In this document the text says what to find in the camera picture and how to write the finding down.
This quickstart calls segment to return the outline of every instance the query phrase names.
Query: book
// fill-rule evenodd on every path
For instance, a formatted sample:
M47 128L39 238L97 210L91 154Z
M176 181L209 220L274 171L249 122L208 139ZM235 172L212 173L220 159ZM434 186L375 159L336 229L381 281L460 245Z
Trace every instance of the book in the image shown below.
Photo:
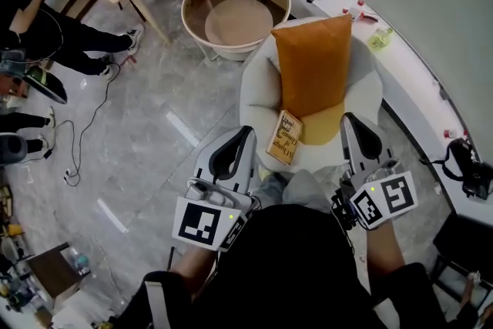
M291 113L286 110L281 111L276 129L267 146L267 153L289 166L298 147L302 128L303 124Z

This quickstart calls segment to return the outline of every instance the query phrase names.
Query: white wall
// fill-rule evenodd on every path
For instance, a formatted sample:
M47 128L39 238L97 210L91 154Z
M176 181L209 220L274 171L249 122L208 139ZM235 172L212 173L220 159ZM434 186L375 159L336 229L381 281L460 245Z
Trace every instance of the white wall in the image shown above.
M367 0L423 57L493 164L491 0Z

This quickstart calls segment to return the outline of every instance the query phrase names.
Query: black camera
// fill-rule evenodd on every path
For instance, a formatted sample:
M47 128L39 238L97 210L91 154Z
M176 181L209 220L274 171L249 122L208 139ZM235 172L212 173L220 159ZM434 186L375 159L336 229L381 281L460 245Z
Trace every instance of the black camera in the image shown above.
M462 176L453 174L445 165L445 162L450 158L450 152L455 158ZM493 167L487 163L480 162L475 159L472 152L472 145L465 139L455 139L447 147L447 154L443 160L435 160L433 162L421 161L425 165L438 164L448 178L461 181L462 190L467 195L477 196L480 199L486 200L491 193L491 181L493 180Z

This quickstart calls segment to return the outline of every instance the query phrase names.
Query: white counter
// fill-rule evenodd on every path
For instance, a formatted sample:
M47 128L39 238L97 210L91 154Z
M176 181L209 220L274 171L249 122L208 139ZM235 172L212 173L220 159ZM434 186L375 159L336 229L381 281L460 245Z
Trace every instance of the white counter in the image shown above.
M291 14L296 18L307 16L336 16L343 8L356 5L357 0L291 0ZM374 11L364 6L364 11ZM352 33L366 42L377 28L388 24L378 17L378 23L354 22ZM375 52L381 62L378 70L384 86L384 100L394 110L402 123L416 139L429 159L441 159L451 140L443 137L446 129L462 130L462 125L449 102L439 94L439 85L420 57L396 32L385 49ZM453 160L448 167L457 174L460 171ZM457 214L493 226L492 198L486 202L468 199L461 190L461 183L448 179L439 166L435 169Z

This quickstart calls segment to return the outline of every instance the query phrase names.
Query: human hand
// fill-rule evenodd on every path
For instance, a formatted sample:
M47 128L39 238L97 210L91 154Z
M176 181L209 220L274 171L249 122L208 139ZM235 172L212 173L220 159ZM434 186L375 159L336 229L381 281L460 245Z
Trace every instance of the human hand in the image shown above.
M491 303L489 306L487 306L485 308L485 310L483 311L483 314L481 315L479 320L483 324L490 317L493 317L493 303Z

